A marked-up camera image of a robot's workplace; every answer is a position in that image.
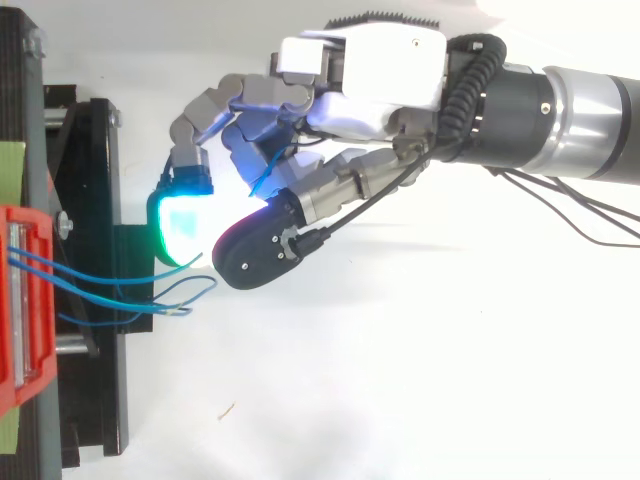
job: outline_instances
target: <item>black cable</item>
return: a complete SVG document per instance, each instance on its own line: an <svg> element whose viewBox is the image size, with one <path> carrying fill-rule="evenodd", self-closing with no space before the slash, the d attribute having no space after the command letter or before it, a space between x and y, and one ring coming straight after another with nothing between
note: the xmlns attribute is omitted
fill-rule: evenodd
<svg viewBox="0 0 640 480"><path fill-rule="evenodd" d="M300 142L290 143L289 146L290 147L312 147L314 145L319 145L322 142L326 142L327 140L329 140L329 139L328 138L319 138L318 140L314 140L313 142L308 142L308 143L300 143Z"/></svg>
<svg viewBox="0 0 640 480"><path fill-rule="evenodd" d="M323 227L320 229L314 228L313 230L309 230L302 235L299 235L289 241L289 245L293 252L300 258L304 258L310 253L318 250L324 242L331 238L331 235L335 233L340 228L347 225L356 217L362 215L364 212L373 207L376 203L386 197L388 194L393 192L396 188L398 188L402 182L404 182L407 178L411 176L416 170L422 167L426 162L431 159L436 153L436 149L432 149L427 153L420 155L414 162L410 163L404 171L398 175L394 180L392 180L387 186L385 186L382 190L380 190L375 195L371 196L366 202L360 205L358 208L352 210L344 217L342 217L337 222L329 225L328 227Z"/></svg>
<svg viewBox="0 0 640 480"><path fill-rule="evenodd" d="M600 240L596 240L595 238L590 237L589 235L587 235L586 233L584 233L582 230L580 230L571 220L569 220L569 218L562 213L557 207L555 207L554 205L552 205L550 202L548 202L547 200L545 200L544 198L542 198L540 195L538 195L536 192L534 192L533 190L530 190L529 188L527 188L526 186L522 185L520 182L518 182L517 180L515 180L514 178L512 178L511 176L509 176L508 173L506 172L497 172L496 175L500 175L501 177L503 177L505 180L507 180L509 183L515 185L516 187L518 187L520 190L528 193L529 195L531 195L532 197L534 197L536 200L544 203L547 207L549 207L551 210L553 210L553 212L558 215L560 218L562 218L565 222L567 222L567 224L573 228L580 236L582 236L583 238L585 238L586 240L590 241L591 243L594 243L596 245L600 245L602 247L619 247L619 248L640 248L640 245L631 245L631 244L624 244L624 243L608 243L608 242L601 242Z"/></svg>
<svg viewBox="0 0 640 480"><path fill-rule="evenodd" d="M476 50L478 44L482 50ZM440 115L438 136L461 139L465 128L475 116L480 95L486 90L507 56L507 46L495 35L471 34L452 38L447 52L476 53L469 67L453 87Z"/></svg>
<svg viewBox="0 0 640 480"><path fill-rule="evenodd" d="M546 188L548 190L551 190L553 192L556 193L562 193L564 194L564 192L562 190L560 190L560 188L558 186L556 186L553 183L549 183L549 182L545 182L544 180L534 177L533 175L529 175L526 174L524 172L521 172L519 170L515 170L513 168L494 168L494 167L485 167L487 170L489 170L489 172L491 172L491 174L493 175L498 175L500 172L504 172L504 173L508 173L509 175L515 176L515 177L519 177L523 180L526 180L528 182L534 183L540 187ZM593 198L587 197L586 195L583 195L582 193L578 192L577 190L571 188L569 185L567 185L566 183L564 184L568 189L570 189L573 193L575 193L576 195L578 195L580 198L582 198L585 202L593 205L594 207L598 207L601 208L602 210L607 210L608 212L611 213L615 213L616 215L620 215L623 217L627 217L631 220L634 220L636 222L640 223L640 215L634 215L631 212L627 212L626 210L622 210L621 208L618 207L614 207L613 205L609 205L606 204L604 202L601 202L599 200L595 200Z"/></svg>
<svg viewBox="0 0 640 480"><path fill-rule="evenodd" d="M422 165L428 162L433 157L435 152L436 150L433 149L427 153L420 155L417 160L409 164L409 166L400 175L398 175L393 181L391 181L386 187L384 187L375 195L371 196L369 200L364 202L358 208L347 213L340 220L336 221L335 223L333 223L332 225L329 225L326 228L323 228L322 230L324 230L328 234L328 236L330 236L332 233L335 233L337 230L344 227L347 223L351 222L356 217L359 217L360 215L362 215L364 212L369 210L376 203L378 203L380 200L382 200L384 197L386 197L391 192L393 192L396 188L398 188L402 184L402 182L404 182L407 178L411 176L411 174L413 174Z"/></svg>
<svg viewBox="0 0 640 480"><path fill-rule="evenodd" d="M562 190L562 193L564 193L567 197L569 197L572 200L574 200L578 205L586 208L590 212L595 213L600 218L606 220L610 224L615 225L616 227L618 227L620 230L624 230L629 235L631 235L633 237L636 237L637 239L640 240L640 233L638 233L634 229L626 226L624 223L619 222L615 218L610 217L609 215L607 215L603 211L598 210L597 208L595 208L592 205L590 205L588 202L586 202L585 200L580 198L579 195L576 195L576 192L573 189L569 188L568 185L565 185L564 182L562 182L562 180L560 180L558 178L555 178L555 177L551 177L551 180L558 186L558 188L560 190Z"/></svg>

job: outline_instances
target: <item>robotic hand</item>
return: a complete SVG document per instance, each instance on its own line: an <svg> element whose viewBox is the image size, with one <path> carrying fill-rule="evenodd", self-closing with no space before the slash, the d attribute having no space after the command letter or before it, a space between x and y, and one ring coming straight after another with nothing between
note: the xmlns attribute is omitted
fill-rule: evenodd
<svg viewBox="0 0 640 480"><path fill-rule="evenodd" d="M252 194L268 202L214 248L214 266L239 289L297 266L415 182L430 159L640 184L640 136L630 135L634 123L640 128L640 82L558 67L536 74L505 57L493 35L447 42L436 22L402 15L365 14L285 38L270 76L227 75L174 121L149 223L157 226L162 195L213 193L201 145L220 131ZM303 168L301 135L382 148L346 149ZM298 233L354 200L365 202L329 227Z"/></svg>

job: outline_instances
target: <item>white background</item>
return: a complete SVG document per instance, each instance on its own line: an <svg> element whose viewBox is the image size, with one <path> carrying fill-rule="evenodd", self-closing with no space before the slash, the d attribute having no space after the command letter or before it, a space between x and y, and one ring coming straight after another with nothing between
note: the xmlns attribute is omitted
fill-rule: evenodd
<svg viewBox="0 0 640 480"><path fill-rule="evenodd" d="M127 223L145 221L182 108L332 17L436 17L447 35L502 36L514 63L640 78L631 1L9 3L48 33L47 82L122 110ZM208 148L222 219L247 190ZM640 210L638 187L572 185ZM83 449L65 478L640 478L639 268L640 252L587 244L481 168L432 165L280 280L220 285L191 317L129 336L131 443Z"/></svg>

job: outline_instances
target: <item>green light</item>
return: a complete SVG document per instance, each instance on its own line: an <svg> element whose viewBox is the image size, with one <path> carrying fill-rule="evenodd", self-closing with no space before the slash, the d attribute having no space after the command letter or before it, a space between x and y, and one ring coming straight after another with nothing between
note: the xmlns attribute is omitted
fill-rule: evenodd
<svg viewBox="0 0 640 480"><path fill-rule="evenodd" d="M164 197L158 203L158 224L162 246L178 265L184 265L205 252L203 242L210 238L213 195Z"/></svg>

